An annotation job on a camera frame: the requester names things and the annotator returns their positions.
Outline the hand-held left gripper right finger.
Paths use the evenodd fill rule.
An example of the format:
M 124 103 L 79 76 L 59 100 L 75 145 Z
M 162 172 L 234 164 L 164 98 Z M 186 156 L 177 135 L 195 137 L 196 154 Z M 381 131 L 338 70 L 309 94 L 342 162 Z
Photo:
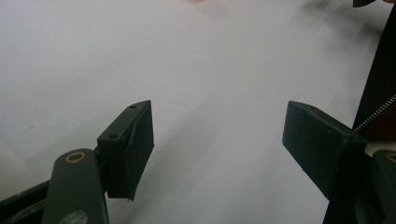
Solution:
M 282 144 L 330 201 L 351 199 L 368 140 L 318 108 L 290 101 Z

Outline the dark red zippered pouch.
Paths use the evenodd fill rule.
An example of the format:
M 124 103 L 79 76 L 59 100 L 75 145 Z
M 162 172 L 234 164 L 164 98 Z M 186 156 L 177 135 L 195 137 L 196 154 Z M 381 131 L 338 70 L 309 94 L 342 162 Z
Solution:
M 396 5 L 379 40 L 353 129 L 375 141 L 396 141 Z

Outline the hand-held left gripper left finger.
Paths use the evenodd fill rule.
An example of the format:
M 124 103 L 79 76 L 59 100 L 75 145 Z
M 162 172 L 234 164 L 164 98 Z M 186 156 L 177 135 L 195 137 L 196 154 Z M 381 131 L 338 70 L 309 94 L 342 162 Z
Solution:
M 153 148 L 151 101 L 128 105 L 97 138 L 109 198 L 134 199 Z

